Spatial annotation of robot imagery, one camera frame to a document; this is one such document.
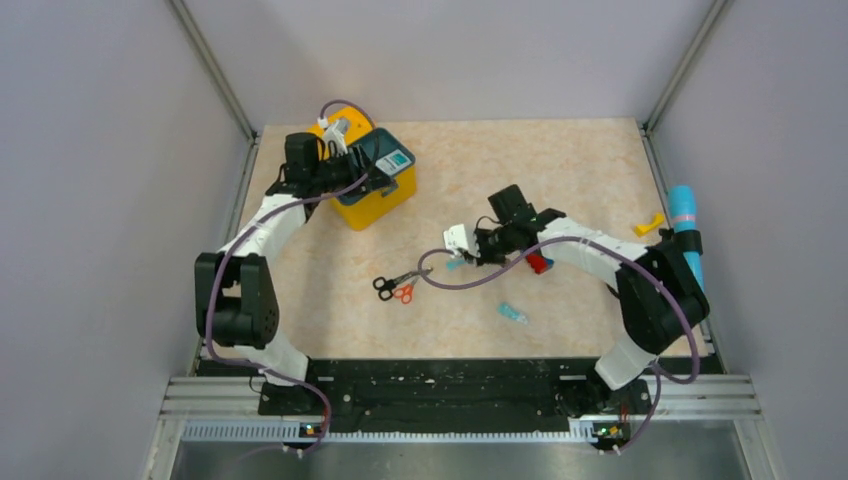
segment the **orange scissors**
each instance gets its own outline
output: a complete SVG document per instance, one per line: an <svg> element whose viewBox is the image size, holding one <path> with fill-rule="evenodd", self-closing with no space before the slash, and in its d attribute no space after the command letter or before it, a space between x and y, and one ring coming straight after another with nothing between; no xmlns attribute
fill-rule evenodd
<svg viewBox="0 0 848 480"><path fill-rule="evenodd" d="M427 273L430 273L432 271L433 271L432 268L428 268L426 270ZM403 287L400 287L397 290L395 290L392 295L395 298L399 298L400 303L402 303L404 305L408 305L412 301L412 290L415 288L415 284L418 283L418 280L420 280L420 279L421 279L421 275L419 274L418 276L413 278L411 282L409 282L408 284L404 285Z"/></svg>

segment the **yellow clip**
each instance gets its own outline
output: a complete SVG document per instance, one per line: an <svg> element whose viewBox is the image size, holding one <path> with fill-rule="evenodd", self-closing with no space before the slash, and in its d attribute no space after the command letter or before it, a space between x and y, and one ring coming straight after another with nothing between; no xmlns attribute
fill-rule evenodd
<svg viewBox="0 0 848 480"><path fill-rule="evenodd" d="M635 227L633 227L633 231L636 233L636 235L638 235L640 237L644 237L645 235L649 234L652 230L659 228L660 225L662 225L663 223L665 223L665 215L658 212L658 213L654 214L654 221L653 222L651 222L648 225L636 225Z"/></svg>

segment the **red object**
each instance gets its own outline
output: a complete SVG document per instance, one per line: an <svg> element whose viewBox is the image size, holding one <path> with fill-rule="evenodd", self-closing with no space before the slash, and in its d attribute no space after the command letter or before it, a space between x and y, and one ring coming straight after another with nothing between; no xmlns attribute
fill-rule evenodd
<svg viewBox="0 0 848 480"><path fill-rule="evenodd" d="M536 272L536 275L541 275L550 268L550 265L548 264L548 261L545 260L545 257L539 255L538 253L531 253L530 255L524 257L524 260L527 260L527 263L530 264L530 266L533 268L533 271Z"/></svg>

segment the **label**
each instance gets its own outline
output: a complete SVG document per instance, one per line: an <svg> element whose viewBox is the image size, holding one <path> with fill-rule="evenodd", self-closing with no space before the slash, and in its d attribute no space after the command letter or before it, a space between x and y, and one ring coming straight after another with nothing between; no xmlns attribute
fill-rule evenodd
<svg viewBox="0 0 848 480"><path fill-rule="evenodd" d="M410 165L412 165L412 160L404 155L400 149L396 149L392 153L377 160L377 168L390 177L394 177Z"/></svg>

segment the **black scissors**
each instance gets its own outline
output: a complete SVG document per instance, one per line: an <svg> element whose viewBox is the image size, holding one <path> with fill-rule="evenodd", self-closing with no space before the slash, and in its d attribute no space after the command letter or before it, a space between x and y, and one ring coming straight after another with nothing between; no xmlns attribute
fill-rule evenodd
<svg viewBox="0 0 848 480"><path fill-rule="evenodd" d="M393 278L391 280L386 280L386 277L377 277L371 282L371 285L374 286L374 290L377 290L377 296L380 297L380 300L384 302L388 302L392 299L394 295L395 289L398 285L403 282L409 280L410 278L419 275L418 270L413 270L408 273L404 273L403 275Z"/></svg>

